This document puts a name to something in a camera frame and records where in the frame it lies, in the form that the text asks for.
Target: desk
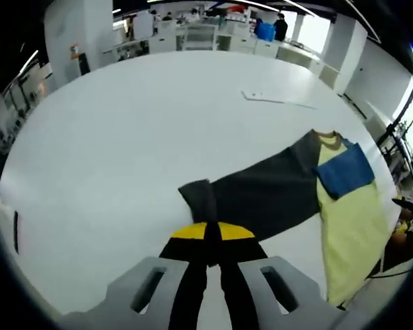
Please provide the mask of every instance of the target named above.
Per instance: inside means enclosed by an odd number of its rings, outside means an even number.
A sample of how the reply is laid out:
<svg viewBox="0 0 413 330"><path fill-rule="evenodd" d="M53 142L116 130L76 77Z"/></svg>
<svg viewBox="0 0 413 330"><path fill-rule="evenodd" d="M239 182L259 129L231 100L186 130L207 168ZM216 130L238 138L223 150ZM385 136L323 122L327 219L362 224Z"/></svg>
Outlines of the desk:
<svg viewBox="0 0 413 330"><path fill-rule="evenodd" d="M317 109L250 102L242 90L299 94ZM209 51L119 62L46 98L6 162L0 228L22 272L54 308L86 311L104 299L109 283L157 256L172 232L191 223L178 187L246 168L310 129L336 130L360 143L390 233L399 215L390 200L396 189L373 139L344 101L303 67ZM21 219L20 255L13 250L12 210ZM326 295L318 214L262 246L317 281ZM229 329L214 278L198 329Z"/></svg>

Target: blue container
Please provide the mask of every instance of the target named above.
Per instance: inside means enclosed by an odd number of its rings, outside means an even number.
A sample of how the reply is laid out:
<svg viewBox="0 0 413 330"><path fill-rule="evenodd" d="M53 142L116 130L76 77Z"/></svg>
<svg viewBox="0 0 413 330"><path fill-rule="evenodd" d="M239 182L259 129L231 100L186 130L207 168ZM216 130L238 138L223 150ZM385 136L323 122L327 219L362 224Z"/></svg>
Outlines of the blue container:
<svg viewBox="0 0 413 330"><path fill-rule="evenodd" d="M272 41L275 36L275 26L269 23L260 23L257 38Z"/></svg>

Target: ceiling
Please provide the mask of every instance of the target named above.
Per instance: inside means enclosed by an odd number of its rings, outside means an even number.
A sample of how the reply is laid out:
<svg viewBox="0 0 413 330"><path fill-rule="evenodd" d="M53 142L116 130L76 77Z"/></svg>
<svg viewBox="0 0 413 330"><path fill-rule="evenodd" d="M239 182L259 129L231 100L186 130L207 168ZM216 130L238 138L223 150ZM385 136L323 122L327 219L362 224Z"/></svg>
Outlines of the ceiling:
<svg viewBox="0 0 413 330"><path fill-rule="evenodd" d="M39 56L42 61L47 61L43 15L51 2L53 0L0 1L0 92L19 73L35 50L40 51ZM127 12L137 9L137 3L142 1L113 0L113 2L114 8L121 8L122 12ZM273 0L259 2L270 3ZM298 2L333 8L337 12L360 20L346 0L299 0ZM409 48L409 43L413 44L413 0L354 0L353 2L380 36L381 46L413 72Z"/></svg>

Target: round white table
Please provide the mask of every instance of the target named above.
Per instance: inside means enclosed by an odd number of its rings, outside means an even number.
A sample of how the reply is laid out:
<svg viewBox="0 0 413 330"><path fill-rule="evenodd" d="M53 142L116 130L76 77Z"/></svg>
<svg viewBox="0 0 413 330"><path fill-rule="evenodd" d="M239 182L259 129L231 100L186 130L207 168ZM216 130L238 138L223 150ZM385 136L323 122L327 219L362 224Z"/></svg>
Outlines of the round white table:
<svg viewBox="0 0 413 330"><path fill-rule="evenodd" d="M316 109L250 101L242 91L302 100ZM396 189L374 141L343 100L303 67L226 52L126 60L45 99L4 168L0 227L44 299L62 314L87 311L104 299L109 283L146 256L157 256L173 231L191 223L178 187L246 168L310 129L336 130L360 143L390 232L399 214L390 201ZM12 242L14 210L20 215L19 255ZM326 296L319 214L262 246L317 281ZM216 298L221 303L206 311L205 301ZM226 318L217 275L209 281L199 329L211 329L208 322L231 326ZM223 329L219 323L214 327Z"/></svg>

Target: black cable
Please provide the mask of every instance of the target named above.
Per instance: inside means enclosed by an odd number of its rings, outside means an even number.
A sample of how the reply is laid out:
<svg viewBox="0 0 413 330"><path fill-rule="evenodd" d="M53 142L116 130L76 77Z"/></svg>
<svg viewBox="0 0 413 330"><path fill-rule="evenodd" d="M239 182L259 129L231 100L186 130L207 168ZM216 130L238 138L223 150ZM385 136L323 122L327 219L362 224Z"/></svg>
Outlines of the black cable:
<svg viewBox="0 0 413 330"><path fill-rule="evenodd" d="M371 277L369 277L369 278L389 278L389 277L395 277L395 276L407 274L410 270L412 270L412 269L410 268L409 270L405 270L404 272L395 273L395 274L381 275L381 276L371 276Z"/></svg>

